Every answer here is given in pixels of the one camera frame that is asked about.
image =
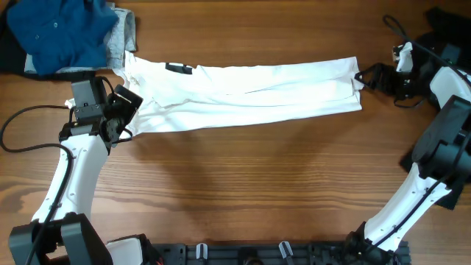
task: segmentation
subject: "wood grain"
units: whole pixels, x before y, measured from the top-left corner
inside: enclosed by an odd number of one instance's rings
[[[137,56],[205,66],[302,63],[356,56],[361,68],[390,63],[408,34],[429,30],[434,5],[466,15],[469,1],[119,1],[138,17]],[[109,71],[113,84],[121,80]],[[31,105],[61,105],[67,82],[0,77],[0,122]],[[354,113],[247,127],[139,135],[113,149],[99,177],[92,223],[104,241],[145,233],[155,243],[341,240],[374,216],[406,178],[398,166],[436,112],[363,91]],[[11,147],[57,142],[61,110],[12,122]],[[0,152],[0,264],[11,264],[11,228],[38,209],[59,151]],[[434,207],[406,236],[414,264],[468,264],[471,195],[454,212]]]

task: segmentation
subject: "blue shirt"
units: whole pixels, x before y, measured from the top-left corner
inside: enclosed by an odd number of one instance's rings
[[[7,23],[39,75],[66,66],[105,67],[105,35],[118,16],[105,0],[22,0]]]

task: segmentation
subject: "black metal bracket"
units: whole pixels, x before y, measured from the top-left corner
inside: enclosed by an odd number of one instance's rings
[[[28,225],[13,228],[8,245],[15,264],[25,264],[41,226],[35,220]],[[83,213],[69,213],[63,220],[50,222],[46,227],[46,235],[41,247],[35,252],[31,265],[113,264],[106,246]],[[53,253],[57,245],[65,246],[68,256],[48,258],[46,254]]]

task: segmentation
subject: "white pants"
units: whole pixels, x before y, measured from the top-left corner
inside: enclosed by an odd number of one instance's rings
[[[114,70],[144,101],[128,129],[162,133],[264,124],[360,110],[355,57],[286,66],[205,67],[181,74],[126,52]]]

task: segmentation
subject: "gray cloth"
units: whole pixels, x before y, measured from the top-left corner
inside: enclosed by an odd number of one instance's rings
[[[109,5],[116,13],[119,20],[104,39],[107,47],[107,66],[102,68],[65,67],[56,73],[95,71],[100,69],[116,69],[124,67],[124,51],[134,52],[136,50],[135,16],[130,10],[114,7],[114,3],[109,3]],[[32,63],[32,55],[30,54],[26,56],[24,72],[28,74],[36,74],[36,68]]]

